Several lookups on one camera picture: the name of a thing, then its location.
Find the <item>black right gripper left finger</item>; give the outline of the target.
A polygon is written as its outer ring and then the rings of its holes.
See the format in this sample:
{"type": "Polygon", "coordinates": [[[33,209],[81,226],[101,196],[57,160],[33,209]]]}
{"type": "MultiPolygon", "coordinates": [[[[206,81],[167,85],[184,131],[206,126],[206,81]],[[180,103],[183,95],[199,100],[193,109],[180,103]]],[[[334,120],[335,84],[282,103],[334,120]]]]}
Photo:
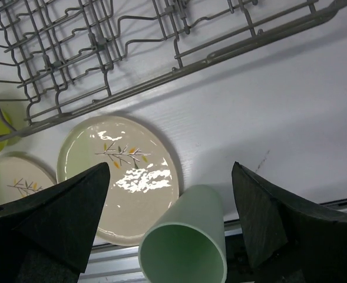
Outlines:
{"type": "Polygon", "coordinates": [[[0,205],[0,282],[77,282],[110,184],[106,162],[0,205]]]}

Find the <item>pale green plastic cup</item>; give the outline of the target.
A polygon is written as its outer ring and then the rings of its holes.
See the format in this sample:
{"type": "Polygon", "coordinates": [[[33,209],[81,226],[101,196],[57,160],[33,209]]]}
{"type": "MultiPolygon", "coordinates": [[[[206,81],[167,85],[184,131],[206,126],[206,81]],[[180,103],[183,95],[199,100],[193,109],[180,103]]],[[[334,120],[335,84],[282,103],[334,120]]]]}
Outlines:
{"type": "Polygon", "coordinates": [[[145,233],[140,268],[149,282],[225,282],[223,204],[210,186],[184,191],[145,233]]]}

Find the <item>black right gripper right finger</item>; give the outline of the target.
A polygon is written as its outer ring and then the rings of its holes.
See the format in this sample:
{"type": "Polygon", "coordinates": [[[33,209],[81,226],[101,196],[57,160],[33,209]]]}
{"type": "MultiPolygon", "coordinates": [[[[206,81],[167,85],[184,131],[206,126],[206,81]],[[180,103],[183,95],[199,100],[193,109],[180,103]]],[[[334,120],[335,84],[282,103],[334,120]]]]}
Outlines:
{"type": "Polygon", "coordinates": [[[234,201],[256,282],[347,282],[347,213],[270,183],[240,163],[234,201]]]}

